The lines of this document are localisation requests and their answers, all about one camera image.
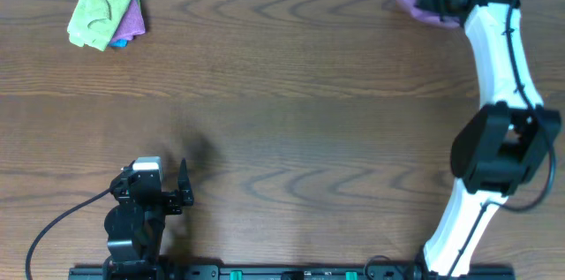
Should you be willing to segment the purple microfiber cloth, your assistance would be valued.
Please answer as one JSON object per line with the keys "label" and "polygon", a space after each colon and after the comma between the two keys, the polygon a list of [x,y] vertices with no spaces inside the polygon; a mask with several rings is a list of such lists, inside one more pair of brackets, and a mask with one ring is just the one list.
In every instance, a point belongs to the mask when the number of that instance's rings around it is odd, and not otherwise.
{"label": "purple microfiber cloth", "polygon": [[417,0],[396,0],[396,3],[402,10],[419,22],[447,29],[460,27],[458,19],[441,17],[437,12],[421,10],[416,6],[416,2]]}

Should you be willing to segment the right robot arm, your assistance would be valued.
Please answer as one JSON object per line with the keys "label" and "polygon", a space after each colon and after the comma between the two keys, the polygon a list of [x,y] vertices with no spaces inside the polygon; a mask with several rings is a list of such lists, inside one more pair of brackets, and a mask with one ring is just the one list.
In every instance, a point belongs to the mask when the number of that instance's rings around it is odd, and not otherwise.
{"label": "right robot arm", "polygon": [[553,187],[561,115],[545,108],[521,36],[520,0],[416,0],[418,11],[453,19],[471,43],[479,109],[450,152],[448,205],[409,279],[510,279],[512,269],[474,267],[471,257],[496,212],[525,213]]}

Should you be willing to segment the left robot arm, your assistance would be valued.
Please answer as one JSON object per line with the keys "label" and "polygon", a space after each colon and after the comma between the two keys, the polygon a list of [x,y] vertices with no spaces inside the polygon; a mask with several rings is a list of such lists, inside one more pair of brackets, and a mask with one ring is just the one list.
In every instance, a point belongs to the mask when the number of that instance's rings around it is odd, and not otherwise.
{"label": "left robot arm", "polygon": [[174,279],[177,272],[160,257],[167,216],[183,213],[194,203],[186,161],[180,163],[177,189],[162,190],[162,162],[158,156],[140,157],[123,167],[109,187],[118,205],[106,215],[109,258],[102,265],[104,279]]}

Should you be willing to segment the blue folded cloth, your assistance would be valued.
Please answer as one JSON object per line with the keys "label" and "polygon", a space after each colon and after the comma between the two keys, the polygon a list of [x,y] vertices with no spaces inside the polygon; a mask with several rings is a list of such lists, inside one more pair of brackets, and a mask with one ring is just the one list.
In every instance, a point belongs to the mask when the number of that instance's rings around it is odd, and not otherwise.
{"label": "blue folded cloth", "polygon": [[132,38],[130,39],[119,39],[116,40],[115,42],[111,42],[109,45],[110,47],[115,47],[115,48],[125,48],[127,46],[128,41],[131,41]]}

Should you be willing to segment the green folded cloth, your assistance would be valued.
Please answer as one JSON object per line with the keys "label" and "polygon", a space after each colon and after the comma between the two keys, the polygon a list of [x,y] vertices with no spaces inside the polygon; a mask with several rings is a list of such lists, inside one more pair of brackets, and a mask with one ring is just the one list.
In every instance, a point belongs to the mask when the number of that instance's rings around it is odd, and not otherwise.
{"label": "green folded cloth", "polygon": [[79,0],[67,27],[69,41],[104,51],[132,0]]}

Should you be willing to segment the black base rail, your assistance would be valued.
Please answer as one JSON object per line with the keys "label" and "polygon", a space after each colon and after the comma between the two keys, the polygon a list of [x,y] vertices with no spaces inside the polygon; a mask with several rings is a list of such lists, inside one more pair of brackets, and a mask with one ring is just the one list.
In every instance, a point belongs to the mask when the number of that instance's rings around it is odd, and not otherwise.
{"label": "black base rail", "polygon": [[162,269],[153,274],[118,273],[112,267],[77,267],[69,270],[69,280],[169,279],[169,280],[404,280],[439,279],[416,265],[377,263],[368,267],[218,267],[190,265]]}

